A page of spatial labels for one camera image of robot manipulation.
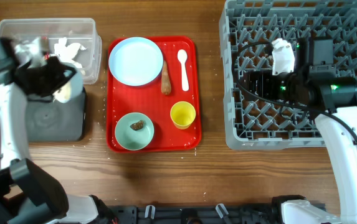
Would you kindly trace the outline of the white tissue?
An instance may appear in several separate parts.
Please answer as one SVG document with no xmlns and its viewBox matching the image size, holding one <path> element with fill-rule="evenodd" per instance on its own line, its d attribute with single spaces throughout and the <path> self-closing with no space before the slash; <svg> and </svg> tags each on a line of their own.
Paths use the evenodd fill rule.
<svg viewBox="0 0 357 224">
<path fill-rule="evenodd" d="M 54 55 L 58 56 L 61 62 L 67 62 L 75 65 L 77 68 L 82 68 L 82 64 L 74 60 L 80 51 L 86 50 L 86 48 L 80 43 L 71 43 L 67 45 L 67 38 L 60 38 L 56 44 L 54 44 Z"/>
</svg>

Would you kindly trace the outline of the yellow plastic cup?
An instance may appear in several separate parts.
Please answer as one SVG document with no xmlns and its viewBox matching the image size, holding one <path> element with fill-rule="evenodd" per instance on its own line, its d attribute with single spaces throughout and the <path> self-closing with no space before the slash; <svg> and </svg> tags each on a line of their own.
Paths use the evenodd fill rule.
<svg viewBox="0 0 357 224">
<path fill-rule="evenodd" d="M 179 101 L 171 107 L 170 117 L 178 129 L 187 129 L 196 118 L 196 110 L 191 103 Z"/>
</svg>

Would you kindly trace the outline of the white plastic spoon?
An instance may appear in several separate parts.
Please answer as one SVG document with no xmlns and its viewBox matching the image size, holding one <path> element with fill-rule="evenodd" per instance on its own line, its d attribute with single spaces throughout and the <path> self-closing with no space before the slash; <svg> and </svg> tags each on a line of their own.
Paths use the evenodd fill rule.
<svg viewBox="0 0 357 224">
<path fill-rule="evenodd" d="M 186 61 L 188 59 L 188 55 L 184 49 L 180 49 L 178 51 L 178 60 L 181 64 L 181 86 L 183 91 L 188 91 L 189 90 L 189 81 L 188 81 L 188 75 L 186 72 Z"/>
</svg>

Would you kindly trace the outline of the brown food scrap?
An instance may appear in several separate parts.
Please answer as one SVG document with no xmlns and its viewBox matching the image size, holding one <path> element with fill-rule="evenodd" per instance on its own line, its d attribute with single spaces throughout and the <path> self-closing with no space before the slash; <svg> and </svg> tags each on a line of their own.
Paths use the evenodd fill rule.
<svg viewBox="0 0 357 224">
<path fill-rule="evenodd" d="M 145 122 L 143 120 L 139 120 L 138 122 L 131 124 L 130 128 L 134 131 L 138 131 L 138 130 L 141 130 L 144 125 L 145 125 Z"/>
</svg>

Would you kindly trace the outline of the light green bowl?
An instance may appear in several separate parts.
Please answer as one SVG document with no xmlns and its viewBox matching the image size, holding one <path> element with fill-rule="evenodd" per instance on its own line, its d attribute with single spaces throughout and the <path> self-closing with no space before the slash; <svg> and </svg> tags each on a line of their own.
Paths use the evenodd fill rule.
<svg viewBox="0 0 357 224">
<path fill-rule="evenodd" d="M 130 125 L 143 120 L 145 125 L 141 130 L 134 131 Z M 152 120 L 143 113 L 128 113 L 122 116 L 115 126 L 115 139 L 119 145 L 129 151 L 144 149 L 153 140 L 155 128 Z"/>
</svg>

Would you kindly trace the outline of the orange carrot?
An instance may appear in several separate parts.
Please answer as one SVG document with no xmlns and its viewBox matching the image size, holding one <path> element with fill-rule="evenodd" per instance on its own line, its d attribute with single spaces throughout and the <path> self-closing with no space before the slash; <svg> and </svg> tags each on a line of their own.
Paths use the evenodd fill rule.
<svg viewBox="0 0 357 224">
<path fill-rule="evenodd" d="M 163 62 L 163 68 L 161 71 L 161 92 L 164 95 L 169 95 L 171 93 L 171 82 L 169 79 L 168 65 L 166 61 Z"/>
</svg>

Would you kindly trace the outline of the light blue bowl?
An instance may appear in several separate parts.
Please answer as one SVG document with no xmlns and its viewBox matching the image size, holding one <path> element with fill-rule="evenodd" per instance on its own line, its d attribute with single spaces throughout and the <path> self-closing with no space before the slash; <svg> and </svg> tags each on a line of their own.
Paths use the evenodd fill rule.
<svg viewBox="0 0 357 224">
<path fill-rule="evenodd" d="M 67 103 L 72 98 L 71 83 L 67 82 L 64 86 L 53 93 L 54 100 L 60 103 Z"/>
</svg>

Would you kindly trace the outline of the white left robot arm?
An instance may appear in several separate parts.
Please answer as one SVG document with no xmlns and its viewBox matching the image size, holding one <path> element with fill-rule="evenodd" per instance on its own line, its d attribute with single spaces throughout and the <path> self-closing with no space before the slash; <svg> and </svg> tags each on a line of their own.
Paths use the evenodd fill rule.
<svg viewBox="0 0 357 224">
<path fill-rule="evenodd" d="M 37 166 L 30 141 L 82 137 L 87 94 L 77 67 L 50 54 L 47 39 L 0 37 L 0 223 L 100 223 L 95 196 L 68 195 Z"/>
</svg>

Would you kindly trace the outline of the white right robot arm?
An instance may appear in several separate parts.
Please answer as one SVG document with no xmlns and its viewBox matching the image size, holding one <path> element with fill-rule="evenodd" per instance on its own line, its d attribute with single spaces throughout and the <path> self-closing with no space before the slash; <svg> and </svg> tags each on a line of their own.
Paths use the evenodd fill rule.
<svg viewBox="0 0 357 224">
<path fill-rule="evenodd" d="M 357 223 L 357 80 L 340 77 L 333 61 L 333 41 L 283 39 L 264 43 L 272 69 L 250 72 L 238 86 L 250 96 L 298 108 L 315 118 L 328 150 L 340 197 L 340 215 L 316 208 L 298 196 L 277 199 L 280 223 Z"/>
</svg>

